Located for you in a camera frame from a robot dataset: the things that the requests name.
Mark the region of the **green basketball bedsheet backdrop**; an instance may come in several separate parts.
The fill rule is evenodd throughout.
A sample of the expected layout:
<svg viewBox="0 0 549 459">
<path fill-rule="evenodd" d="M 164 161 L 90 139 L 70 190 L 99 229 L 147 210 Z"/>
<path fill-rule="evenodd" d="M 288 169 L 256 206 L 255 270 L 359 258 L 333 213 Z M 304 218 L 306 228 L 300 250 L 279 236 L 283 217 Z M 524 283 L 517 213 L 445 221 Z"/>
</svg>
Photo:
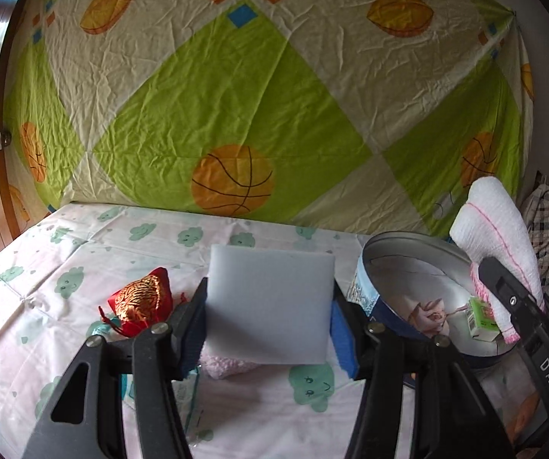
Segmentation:
<svg viewBox="0 0 549 459">
<path fill-rule="evenodd" d="M 495 0 L 27 0 L 3 123 L 21 229 L 69 202 L 372 234 L 517 196 L 533 86 Z"/>
</svg>

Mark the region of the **round blue cookie tin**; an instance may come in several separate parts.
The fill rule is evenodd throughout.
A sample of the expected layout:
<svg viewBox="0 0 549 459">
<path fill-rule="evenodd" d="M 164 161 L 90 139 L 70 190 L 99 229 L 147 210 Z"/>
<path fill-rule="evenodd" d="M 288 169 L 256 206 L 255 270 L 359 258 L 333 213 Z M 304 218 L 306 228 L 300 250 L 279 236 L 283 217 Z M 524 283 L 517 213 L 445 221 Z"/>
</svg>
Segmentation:
<svg viewBox="0 0 549 459">
<path fill-rule="evenodd" d="M 346 297 L 368 318 L 406 338 L 445 335 L 480 380 L 510 383 L 525 374 L 520 356 L 497 335 L 471 336 L 471 260 L 455 244 L 415 232 L 384 232 L 363 246 Z"/>
</svg>

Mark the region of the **white cloth pink trim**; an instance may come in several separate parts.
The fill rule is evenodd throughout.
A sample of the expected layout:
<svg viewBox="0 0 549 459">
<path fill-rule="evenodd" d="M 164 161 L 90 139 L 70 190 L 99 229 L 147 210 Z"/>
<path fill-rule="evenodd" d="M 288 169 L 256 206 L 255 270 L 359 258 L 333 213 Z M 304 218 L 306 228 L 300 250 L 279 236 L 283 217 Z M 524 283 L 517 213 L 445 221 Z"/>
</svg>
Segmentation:
<svg viewBox="0 0 549 459">
<path fill-rule="evenodd" d="M 450 237 L 471 259 L 471 280 L 476 295 L 489 304 L 495 323 L 507 344 L 519 340 L 511 315 L 480 280 L 479 265 L 493 257 L 545 308 L 539 266 L 521 213 L 503 184 L 493 176 L 473 182 L 450 230 Z"/>
</svg>

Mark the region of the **white sponge block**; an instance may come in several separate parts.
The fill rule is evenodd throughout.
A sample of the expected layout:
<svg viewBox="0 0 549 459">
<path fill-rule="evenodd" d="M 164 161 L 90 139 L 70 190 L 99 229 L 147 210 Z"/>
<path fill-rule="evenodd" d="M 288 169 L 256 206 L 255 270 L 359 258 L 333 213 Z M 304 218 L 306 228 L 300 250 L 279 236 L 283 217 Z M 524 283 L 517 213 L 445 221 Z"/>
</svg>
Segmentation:
<svg viewBox="0 0 549 459">
<path fill-rule="evenodd" d="M 320 365 L 330 337 L 335 257 L 211 248 L 206 350 L 258 365 Z"/>
</svg>

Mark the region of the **pale pink cloth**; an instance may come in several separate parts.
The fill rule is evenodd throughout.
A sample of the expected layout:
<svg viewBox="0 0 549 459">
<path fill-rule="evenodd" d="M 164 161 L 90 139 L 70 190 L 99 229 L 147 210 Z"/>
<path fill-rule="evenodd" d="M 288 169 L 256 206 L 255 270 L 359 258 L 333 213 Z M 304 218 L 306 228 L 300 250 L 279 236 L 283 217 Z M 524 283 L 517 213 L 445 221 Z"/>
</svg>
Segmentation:
<svg viewBox="0 0 549 459">
<path fill-rule="evenodd" d="M 466 304 L 448 312 L 445 310 L 443 299 L 436 298 L 433 301 L 417 303 L 408 315 L 407 322 L 428 338 L 434 338 L 436 335 L 449 336 L 449 318 L 465 310 Z"/>
</svg>

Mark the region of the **green tissue pack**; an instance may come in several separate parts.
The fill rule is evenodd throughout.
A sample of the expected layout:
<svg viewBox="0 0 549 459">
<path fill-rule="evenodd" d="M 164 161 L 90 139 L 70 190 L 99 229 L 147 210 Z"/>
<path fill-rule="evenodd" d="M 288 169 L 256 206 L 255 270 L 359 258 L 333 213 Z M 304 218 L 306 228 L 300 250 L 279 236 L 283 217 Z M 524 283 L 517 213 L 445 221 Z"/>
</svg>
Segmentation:
<svg viewBox="0 0 549 459">
<path fill-rule="evenodd" d="M 465 310 L 466 324 L 471 339 L 481 342 L 494 342 L 500 335 L 492 310 L 485 301 L 472 296 Z"/>
</svg>

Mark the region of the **red gold embroidered pouch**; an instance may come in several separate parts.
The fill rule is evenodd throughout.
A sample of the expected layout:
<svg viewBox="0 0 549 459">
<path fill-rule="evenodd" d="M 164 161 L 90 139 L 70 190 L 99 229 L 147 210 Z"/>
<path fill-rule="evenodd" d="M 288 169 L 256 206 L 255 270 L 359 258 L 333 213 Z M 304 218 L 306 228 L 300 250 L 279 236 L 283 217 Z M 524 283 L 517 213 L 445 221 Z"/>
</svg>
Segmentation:
<svg viewBox="0 0 549 459">
<path fill-rule="evenodd" d="M 171 291 L 168 271 L 158 267 L 148 275 L 128 283 L 113 293 L 107 304 L 118 319 L 115 323 L 98 308 L 100 319 L 118 335 L 133 338 L 154 324 L 165 322 L 176 308 L 188 301 L 184 292 L 175 298 Z"/>
</svg>

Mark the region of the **pink fluffy towel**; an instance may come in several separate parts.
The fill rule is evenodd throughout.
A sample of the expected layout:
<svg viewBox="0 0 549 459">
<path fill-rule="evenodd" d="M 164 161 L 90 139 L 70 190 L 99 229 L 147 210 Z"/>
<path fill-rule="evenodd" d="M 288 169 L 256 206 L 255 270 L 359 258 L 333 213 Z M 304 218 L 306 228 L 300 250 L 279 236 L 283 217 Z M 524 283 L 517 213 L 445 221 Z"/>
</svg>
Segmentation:
<svg viewBox="0 0 549 459">
<path fill-rule="evenodd" d="M 251 361 L 216 355 L 208 347 L 202 349 L 199 361 L 201 370 L 215 380 L 248 373 L 259 367 L 259 364 L 252 363 Z"/>
</svg>

